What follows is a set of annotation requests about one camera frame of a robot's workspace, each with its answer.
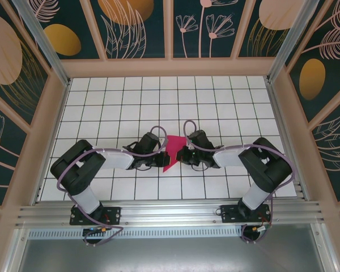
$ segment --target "yellow oval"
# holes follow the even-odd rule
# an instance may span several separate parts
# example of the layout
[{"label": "yellow oval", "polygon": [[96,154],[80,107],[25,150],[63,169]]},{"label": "yellow oval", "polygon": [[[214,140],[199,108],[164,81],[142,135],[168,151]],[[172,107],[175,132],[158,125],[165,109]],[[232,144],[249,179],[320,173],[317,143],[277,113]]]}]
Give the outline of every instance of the yellow oval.
[{"label": "yellow oval", "polygon": [[271,30],[292,27],[304,0],[263,0],[260,5],[260,22]]},{"label": "yellow oval", "polygon": [[16,81],[22,70],[23,53],[13,28],[0,17],[0,84]]},{"label": "yellow oval", "polygon": [[57,53],[73,56],[80,52],[78,36],[65,25],[51,24],[44,29],[44,32]]},{"label": "yellow oval", "polygon": [[307,99],[314,99],[321,91],[325,82],[325,67],[321,61],[312,58],[302,67],[300,74],[300,92]]},{"label": "yellow oval", "polygon": [[138,11],[143,21],[147,20],[154,10],[154,0],[98,0],[103,13],[117,24],[133,25],[128,4],[135,12]]}]

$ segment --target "white grid floor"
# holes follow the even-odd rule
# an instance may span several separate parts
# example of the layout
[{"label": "white grid floor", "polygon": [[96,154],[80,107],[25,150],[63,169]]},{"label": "white grid floor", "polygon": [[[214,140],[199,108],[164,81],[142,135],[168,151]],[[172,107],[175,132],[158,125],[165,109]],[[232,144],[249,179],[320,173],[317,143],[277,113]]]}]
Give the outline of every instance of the white grid floor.
[{"label": "white grid floor", "polygon": [[[75,78],[49,165],[80,139],[121,148],[155,125],[168,135],[183,136],[187,119],[214,146],[253,143],[263,136],[284,152],[261,76]],[[192,131],[189,124],[188,133]],[[69,200],[56,182],[48,167],[39,200]],[[100,200],[240,198],[252,182],[244,167],[196,172],[177,163],[165,173],[162,168],[100,170],[91,187]],[[276,197],[296,197],[294,185],[280,189]]]}]

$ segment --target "magenta cloth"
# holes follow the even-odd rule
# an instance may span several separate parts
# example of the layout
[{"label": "magenta cloth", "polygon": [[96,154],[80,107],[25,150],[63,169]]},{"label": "magenta cloth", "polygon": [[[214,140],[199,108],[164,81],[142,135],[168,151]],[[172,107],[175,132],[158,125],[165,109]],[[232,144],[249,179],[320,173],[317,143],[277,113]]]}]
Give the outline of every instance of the magenta cloth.
[{"label": "magenta cloth", "polygon": [[185,137],[168,135],[168,143],[165,150],[169,154],[171,161],[170,165],[164,167],[163,172],[167,171],[170,169],[170,167],[177,163],[176,154],[182,149],[183,146],[186,146]]}]

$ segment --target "purple cable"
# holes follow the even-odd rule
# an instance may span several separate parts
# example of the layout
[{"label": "purple cable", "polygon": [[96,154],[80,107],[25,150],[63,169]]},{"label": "purple cable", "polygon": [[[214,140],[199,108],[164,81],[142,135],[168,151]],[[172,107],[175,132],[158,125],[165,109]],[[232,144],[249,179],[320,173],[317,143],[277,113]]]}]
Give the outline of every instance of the purple cable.
[{"label": "purple cable", "polygon": [[102,227],[105,227],[105,228],[117,228],[119,229],[118,231],[116,231],[113,235],[111,235],[109,238],[105,239],[105,240],[101,240],[99,241],[97,244],[89,244],[87,242],[87,238],[90,234],[94,233],[95,231],[93,232],[89,232],[88,234],[85,235],[84,237],[84,242],[86,243],[86,245],[92,245],[93,247],[95,247],[96,245],[103,245],[105,243],[107,243],[110,239],[112,239],[113,237],[115,237],[117,234],[119,234],[121,231],[124,230],[123,227],[121,226],[112,226],[112,225],[108,225],[108,224],[104,224],[102,222],[99,222],[97,220],[94,220],[93,218],[91,218],[83,209],[81,206],[78,205],[77,201],[65,190],[65,189],[62,189],[60,187],[60,184],[61,184],[61,181],[62,179],[64,178],[64,176],[68,173],[69,169],[72,168],[74,166],[74,164],[76,164],[77,162],[79,162],[83,157],[87,156],[88,154],[90,153],[93,153],[93,152],[108,152],[108,151],[113,151],[113,152],[121,152],[121,153],[126,153],[126,154],[129,154],[131,156],[137,156],[137,157],[150,157],[150,156],[153,156],[153,155],[156,155],[157,153],[159,153],[162,149],[164,149],[164,147],[166,146],[166,144],[168,143],[168,136],[167,136],[167,133],[166,133],[166,130],[162,127],[162,126],[154,126],[151,128],[150,132],[153,131],[154,128],[159,128],[161,129],[163,132],[164,132],[164,137],[165,137],[165,140],[164,140],[164,143],[160,146],[160,148],[150,154],[145,154],[145,155],[142,155],[142,154],[136,154],[136,153],[132,153],[130,151],[127,151],[127,150],[121,150],[121,149],[116,149],[116,148],[94,148],[94,149],[91,149],[91,150],[88,150],[86,152],[84,152],[83,154],[81,154],[80,156],[78,156],[74,161],[72,161],[68,167],[63,171],[63,173],[60,175],[59,179],[58,179],[58,182],[57,182],[57,189],[59,191],[62,191],[62,192],[65,192],[68,194],[69,198],[74,202],[74,204],[78,207],[78,209],[81,211],[81,213],[87,218],[89,219],[90,221],[94,222],[95,224],[97,225],[100,225]]},{"label": "purple cable", "polygon": [[[217,148],[217,149],[207,149],[207,148],[202,148],[200,146],[197,146],[196,144],[194,144],[190,139],[189,137],[187,136],[186,134],[186,124],[187,123],[192,123],[195,127],[195,130],[197,130],[197,124],[195,124],[195,122],[193,120],[186,120],[185,123],[184,123],[184,126],[182,127],[182,130],[184,132],[184,136],[185,136],[185,139],[186,139],[186,142],[189,144],[189,145],[192,145],[194,148],[196,149],[199,149],[199,150],[202,150],[202,151],[206,151],[206,152],[219,152],[219,151],[223,151],[223,150],[234,150],[234,149],[240,149],[240,148],[250,148],[250,147],[255,147],[255,148],[260,148],[260,149],[263,149],[263,150],[267,150],[271,153],[274,153],[278,156],[280,156],[286,163],[288,163],[288,165],[291,167],[292,169],[292,175],[291,177],[283,184],[280,184],[272,193],[270,193],[270,195],[266,198],[266,200],[270,199],[271,200],[271,219],[270,219],[270,223],[272,223],[272,218],[273,218],[273,193],[278,190],[279,188],[282,188],[284,186],[286,186],[287,184],[289,184],[290,182],[292,182],[295,177],[296,177],[296,174],[297,174],[297,169],[295,167],[295,165],[289,160],[288,157],[284,156],[282,153],[280,153],[278,150],[275,150],[275,149],[272,149],[270,147],[267,147],[267,146],[261,146],[260,144],[242,144],[242,145],[238,145],[238,146],[227,146],[227,147],[221,147],[221,148]],[[241,230],[241,239],[245,242],[247,241],[252,241],[250,239],[248,239],[247,237],[245,237],[243,235],[244,233],[244,229],[245,227],[247,226],[246,225],[243,225],[242,226],[242,230]],[[258,241],[261,241],[265,236],[266,236],[266,233],[267,231],[265,231],[265,233],[262,235],[261,238],[258,239]]]}]

